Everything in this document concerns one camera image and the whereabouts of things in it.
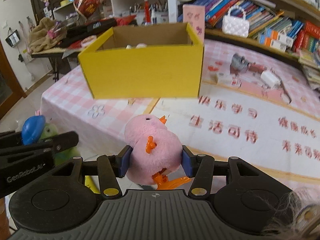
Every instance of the quilted white purse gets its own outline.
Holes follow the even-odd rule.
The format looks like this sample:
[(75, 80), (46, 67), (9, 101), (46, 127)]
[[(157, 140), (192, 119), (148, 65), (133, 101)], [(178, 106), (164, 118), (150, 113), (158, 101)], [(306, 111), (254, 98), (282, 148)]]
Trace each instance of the quilted white purse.
[[(230, 13), (234, 9), (240, 9), (242, 11), (243, 17), (234, 17)], [(248, 37), (250, 23), (245, 19), (246, 14), (242, 7), (232, 6), (228, 15), (225, 15), (222, 20), (222, 31), (226, 34), (237, 35), (241, 37)]]

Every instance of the pink checkered tablecloth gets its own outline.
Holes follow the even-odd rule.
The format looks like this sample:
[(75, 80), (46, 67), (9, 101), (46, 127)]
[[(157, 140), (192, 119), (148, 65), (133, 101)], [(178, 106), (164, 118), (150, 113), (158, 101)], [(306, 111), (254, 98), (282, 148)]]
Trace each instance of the pink checkered tablecloth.
[(40, 113), (58, 132), (75, 130), (80, 145), (96, 154), (117, 154), (125, 146), (124, 127), (134, 116), (143, 114), (153, 99), (94, 100), (81, 67), (76, 67), (46, 90)]
[[(289, 105), (311, 116), (320, 118), (320, 93), (311, 90), (300, 70), (258, 52), (220, 41), (205, 40), (204, 44), (202, 81), (211, 80), (212, 71), (208, 67), (213, 67), (211, 70), (216, 68), (220, 72), (230, 73), (232, 56), (238, 53), (249, 62), (256, 62), (257, 64), (266, 66), (268, 69), (273, 68), (275, 73), (281, 78), (285, 89), (292, 99)], [(246, 78), (246, 81), (252, 83), (257, 81), (253, 76), (251, 77), (252, 80), (250, 80), (249, 76), (246, 76)]]

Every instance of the white wall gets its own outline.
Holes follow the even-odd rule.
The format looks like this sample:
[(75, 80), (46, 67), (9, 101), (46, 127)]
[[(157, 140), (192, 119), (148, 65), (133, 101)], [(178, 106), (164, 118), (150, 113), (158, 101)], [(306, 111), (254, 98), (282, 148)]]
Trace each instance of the white wall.
[[(9, 27), (12, 30), (18, 30), (22, 40), (18, 44), (20, 52), (26, 48), (22, 31), (19, 27), (19, 21), (22, 22), (26, 34), (28, 34), (27, 16), (35, 23), (35, 18), (32, 11), (30, 0), (0, 0), (0, 40), (7, 55), (9, 63), (15, 73), (23, 90), (30, 88), (35, 82), (47, 74), (52, 68), (47, 58), (34, 59), (27, 65), (18, 60), (18, 49), (11, 48), (5, 41), (8, 34)], [(2, 26), (5, 21), (8, 21), (8, 27), (3, 29)], [(34, 80), (31, 80), (30, 73), (34, 75)]]

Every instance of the brown blanket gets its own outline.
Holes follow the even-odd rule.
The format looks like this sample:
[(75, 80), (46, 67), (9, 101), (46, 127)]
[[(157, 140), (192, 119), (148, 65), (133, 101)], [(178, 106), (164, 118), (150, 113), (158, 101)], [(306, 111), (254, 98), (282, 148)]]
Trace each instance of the brown blanket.
[(51, 49), (59, 41), (66, 37), (67, 31), (65, 28), (61, 30), (61, 33), (55, 39), (51, 39), (47, 32), (56, 24), (56, 20), (50, 18), (42, 18), (37, 27), (35, 27), (28, 37), (28, 45), (32, 52), (40, 52), (44, 49)]

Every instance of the pink plush chick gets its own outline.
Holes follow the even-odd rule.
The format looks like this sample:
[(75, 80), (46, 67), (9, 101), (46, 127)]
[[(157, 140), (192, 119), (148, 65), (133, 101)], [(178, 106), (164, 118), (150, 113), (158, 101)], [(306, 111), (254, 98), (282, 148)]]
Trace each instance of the pink plush chick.
[(133, 148), (127, 176), (132, 182), (173, 189), (190, 181), (188, 177), (169, 181), (166, 176), (179, 168), (182, 158), (181, 142), (167, 130), (166, 121), (165, 116), (143, 114), (127, 123), (124, 138)]

